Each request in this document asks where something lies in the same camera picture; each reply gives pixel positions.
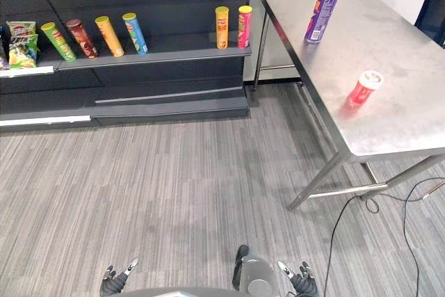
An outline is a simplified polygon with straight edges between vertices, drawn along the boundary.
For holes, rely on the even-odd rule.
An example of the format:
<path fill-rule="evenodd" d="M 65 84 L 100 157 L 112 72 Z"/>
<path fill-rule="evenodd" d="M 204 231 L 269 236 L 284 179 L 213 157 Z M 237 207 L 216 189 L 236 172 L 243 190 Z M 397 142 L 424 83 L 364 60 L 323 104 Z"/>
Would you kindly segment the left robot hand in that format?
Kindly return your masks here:
<path fill-rule="evenodd" d="M 139 258 L 134 258 L 119 275 L 116 274 L 113 265 L 108 266 L 102 278 L 101 286 L 99 288 L 99 295 L 112 296 L 114 294 L 120 294 L 124 289 L 128 277 L 134 272 L 134 269 L 137 267 L 138 263 Z"/>

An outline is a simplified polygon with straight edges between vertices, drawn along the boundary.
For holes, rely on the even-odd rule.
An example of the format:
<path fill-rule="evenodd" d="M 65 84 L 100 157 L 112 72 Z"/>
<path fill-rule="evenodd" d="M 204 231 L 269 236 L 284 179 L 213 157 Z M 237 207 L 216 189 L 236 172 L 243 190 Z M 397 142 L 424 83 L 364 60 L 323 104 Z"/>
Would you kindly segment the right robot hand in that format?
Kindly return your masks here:
<path fill-rule="evenodd" d="M 319 296 L 318 287 L 312 269 L 305 261 L 300 266 L 300 273 L 295 274 L 287 264 L 278 260 L 279 269 L 288 277 L 296 296 Z"/>

